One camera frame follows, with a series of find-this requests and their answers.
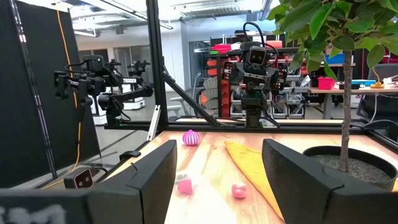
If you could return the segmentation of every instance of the plant pot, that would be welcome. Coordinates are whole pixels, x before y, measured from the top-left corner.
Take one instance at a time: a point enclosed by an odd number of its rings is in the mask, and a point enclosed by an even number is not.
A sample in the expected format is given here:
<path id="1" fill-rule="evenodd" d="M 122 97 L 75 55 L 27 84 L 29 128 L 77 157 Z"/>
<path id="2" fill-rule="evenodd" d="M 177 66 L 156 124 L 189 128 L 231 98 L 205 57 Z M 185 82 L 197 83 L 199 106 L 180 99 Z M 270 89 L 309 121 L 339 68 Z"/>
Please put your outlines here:
<path id="1" fill-rule="evenodd" d="M 339 156 L 340 151 L 341 147 L 338 146 L 317 146 L 305 150 L 303 154 L 308 157 L 317 156 L 317 155 Z M 386 189 L 388 191 L 391 191 L 394 188 L 396 178 L 398 177 L 398 171 L 392 164 L 385 161 L 384 159 L 381 159 L 380 157 L 355 149 L 348 149 L 348 157 L 351 159 L 357 159 L 359 161 L 370 164 L 380 169 L 390 177 L 389 180 L 369 182 L 370 184 L 378 186 L 382 189 Z"/>

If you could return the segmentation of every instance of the pink toy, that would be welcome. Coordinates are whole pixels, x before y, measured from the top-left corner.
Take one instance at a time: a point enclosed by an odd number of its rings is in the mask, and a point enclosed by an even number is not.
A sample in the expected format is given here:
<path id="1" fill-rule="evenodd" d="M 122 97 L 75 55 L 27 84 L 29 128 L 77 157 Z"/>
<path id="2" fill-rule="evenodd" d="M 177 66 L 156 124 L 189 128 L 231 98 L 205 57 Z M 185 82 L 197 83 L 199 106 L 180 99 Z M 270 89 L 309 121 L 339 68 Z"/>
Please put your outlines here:
<path id="1" fill-rule="evenodd" d="M 182 136 L 182 141 L 188 146 L 194 146 L 199 142 L 199 135 L 196 132 L 189 130 Z"/>
<path id="2" fill-rule="evenodd" d="M 191 195 L 193 193 L 192 180 L 189 178 L 179 180 L 177 189 L 179 192 L 181 192 L 183 194 Z"/>
<path id="3" fill-rule="evenodd" d="M 242 182 L 232 185 L 232 196 L 235 198 L 246 197 L 246 185 Z"/>

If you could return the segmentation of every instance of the tree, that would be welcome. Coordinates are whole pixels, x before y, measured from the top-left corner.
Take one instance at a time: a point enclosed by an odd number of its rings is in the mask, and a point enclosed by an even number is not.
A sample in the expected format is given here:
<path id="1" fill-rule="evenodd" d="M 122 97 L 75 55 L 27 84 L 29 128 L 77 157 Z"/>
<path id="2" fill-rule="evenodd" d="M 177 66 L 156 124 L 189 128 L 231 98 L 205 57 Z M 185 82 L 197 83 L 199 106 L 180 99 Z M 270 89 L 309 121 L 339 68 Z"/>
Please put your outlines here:
<path id="1" fill-rule="evenodd" d="M 398 0 L 280 0 L 267 20 L 274 20 L 275 34 L 285 33 L 287 43 L 298 40 L 300 49 L 294 55 L 290 69 L 301 66 L 305 58 L 308 72 L 318 70 L 321 62 L 325 73 L 336 80 L 325 60 L 329 43 L 330 57 L 343 51 L 344 121 L 341 138 L 339 170 L 348 171 L 349 124 L 351 122 L 351 56 L 355 49 L 368 49 L 369 68 L 379 63 L 385 52 L 398 54 L 398 24 L 391 19 L 398 12 Z"/>

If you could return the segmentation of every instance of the blue object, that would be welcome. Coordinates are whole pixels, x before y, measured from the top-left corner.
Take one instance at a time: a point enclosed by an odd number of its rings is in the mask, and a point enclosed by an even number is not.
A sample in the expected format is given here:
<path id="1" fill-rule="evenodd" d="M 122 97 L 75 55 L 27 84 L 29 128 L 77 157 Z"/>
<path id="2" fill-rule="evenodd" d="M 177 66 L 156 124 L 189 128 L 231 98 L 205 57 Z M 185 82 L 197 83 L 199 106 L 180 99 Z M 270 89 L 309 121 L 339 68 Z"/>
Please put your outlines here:
<path id="1" fill-rule="evenodd" d="M 344 54 L 338 54 L 332 58 L 329 58 L 329 55 L 326 55 L 326 62 L 328 64 L 344 63 Z"/>
<path id="2" fill-rule="evenodd" d="M 353 80 L 353 84 L 360 84 L 360 85 L 365 85 L 365 86 L 371 86 L 372 84 L 375 84 L 375 80 Z"/>

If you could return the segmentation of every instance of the yellow towel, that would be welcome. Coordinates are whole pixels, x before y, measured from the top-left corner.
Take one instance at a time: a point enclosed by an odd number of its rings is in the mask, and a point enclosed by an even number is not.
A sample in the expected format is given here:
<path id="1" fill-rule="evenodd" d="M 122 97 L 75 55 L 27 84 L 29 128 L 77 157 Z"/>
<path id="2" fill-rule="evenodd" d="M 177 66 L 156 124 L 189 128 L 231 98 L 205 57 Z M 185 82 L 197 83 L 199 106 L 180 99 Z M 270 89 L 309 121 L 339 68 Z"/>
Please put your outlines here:
<path id="1" fill-rule="evenodd" d="M 284 219 L 271 186 L 269 185 L 266 171 L 262 163 L 261 152 L 231 141 L 226 141 L 224 144 L 235 164 L 258 191 L 263 194 L 276 214 L 278 214 L 281 219 Z"/>

